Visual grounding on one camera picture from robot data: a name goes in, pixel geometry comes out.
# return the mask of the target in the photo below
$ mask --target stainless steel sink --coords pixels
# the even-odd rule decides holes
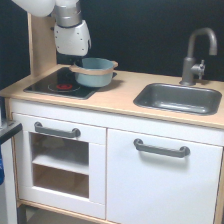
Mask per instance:
[[[140,107],[197,115],[212,115],[219,108],[222,94],[211,89],[155,83],[146,86],[134,103]]]

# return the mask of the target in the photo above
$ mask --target dark wall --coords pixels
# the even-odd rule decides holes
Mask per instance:
[[[0,0],[0,89],[29,75],[27,14]]]
[[[224,81],[223,0],[81,0],[92,50],[89,56],[119,62],[119,70],[181,76],[190,34],[212,28],[218,56],[208,56],[208,38],[196,41],[205,59],[205,79]]]
[[[90,57],[119,62],[119,70],[181,76],[190,34],[212,28],[218,56],[208,56],[208,38],[196,41],[206,61],[205,79],[224,80],[223,0],[81,0],[92,49]],[[29,74],[26,13],[0,0],[0,88]]]

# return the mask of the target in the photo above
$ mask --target black stovetop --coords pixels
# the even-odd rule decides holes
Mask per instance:
[[[76,99],[88,99],[99,89],[79,85],[75,80],[75,74],[69,68],[61,68],[24,89],[24,91]]]

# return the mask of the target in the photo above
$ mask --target faucet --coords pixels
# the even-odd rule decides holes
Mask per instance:
[[[209,55],[217,55],[217,40],[214,31],[210,28],[195,30],[191,34],[189,39],[188,53],[187,57],[184,59],[182,80],[180,82],[181,85],[193,86],[195,85],[194,74],[198,75],[199,79],[202,79],[202,76],[204,75],[204,60],[201,61],[201,64],[195,64],[195,58],[193,57],[193,53],[196,37],[199,35],[206,34],[208,35],[210,40]]]

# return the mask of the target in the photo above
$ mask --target pot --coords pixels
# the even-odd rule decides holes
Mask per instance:
[[[76,81],[87,87],[103,87],[110,84],[114,68],[118,66],[115,61],[101,58],[85,58],[82,64],[83,67],[72,65],[69,69],[75,72]]]

